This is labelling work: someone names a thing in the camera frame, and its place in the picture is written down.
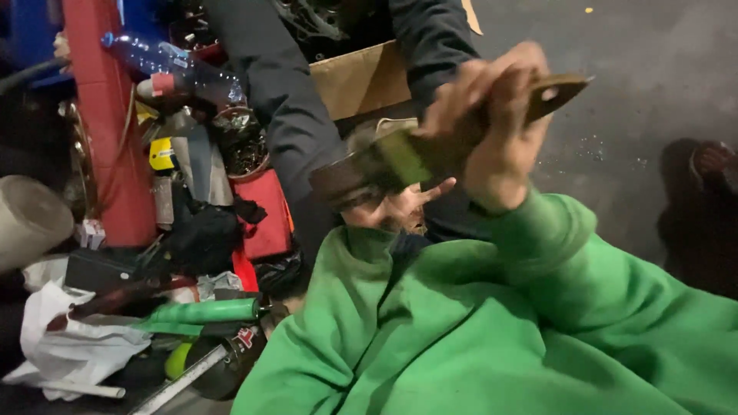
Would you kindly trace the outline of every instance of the gray ground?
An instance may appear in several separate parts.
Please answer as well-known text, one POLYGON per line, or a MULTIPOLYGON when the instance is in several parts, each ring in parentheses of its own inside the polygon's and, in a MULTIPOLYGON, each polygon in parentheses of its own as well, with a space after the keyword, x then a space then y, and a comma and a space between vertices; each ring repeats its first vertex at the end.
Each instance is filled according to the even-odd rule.
MULTIPOLYGON (((538 187, 569 194, 592 208, 600 219, 600 235, 615 246, 666 265, 697 285, 713 281, 705 286, 735 290, 734 282, 712 270, 733 257, 724 243, 716 242, 730 241, 732 235, 721 233, 724 223, 705 218, 713 216, 709 211, 684 207, 680 196, 692 192, 686 174, 694 145, 690 139, 737 144, 738 3, 473 3, 485 33, 475 43, 485 58, 533 39, 543 45, 553 71, 596 76, 555 116, 535 173, 538 187), (592 13, 585 12, 588 7, 592 13), (712 258, 716 252, 719 258, 712 258)), ((725 275, 735 275, 732 270, 725 275)), ((40 405, 13 413, 94 413, 40 405)), ((229 408, 185 394, 162 415, 227 414, 229 408)))

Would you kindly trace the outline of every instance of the green sleeve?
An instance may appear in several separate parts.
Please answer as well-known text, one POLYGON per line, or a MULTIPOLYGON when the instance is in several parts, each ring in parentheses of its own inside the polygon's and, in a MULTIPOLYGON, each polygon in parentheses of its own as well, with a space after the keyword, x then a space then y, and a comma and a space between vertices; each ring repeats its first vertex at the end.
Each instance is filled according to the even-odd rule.
POLYGON ((330 414, 376 331, 395 235, 338 227, 318 252, 304 307, 283 320, 238 392, 233 415, 330 414))
POLYGON ((517 210, 489 222, 508 284, 559 331, 639 335, 729 330, 738 303, 691 289, 661 268, 594 234, 596 218, 570 197, 532 191, 517 210))
POLYGON ((558 332, 607 353, 692 413, 738 408, 738 302, 610 246, 593 234, 594 215, 566 196, 531 192, 489 225, 508 283, 558 332))

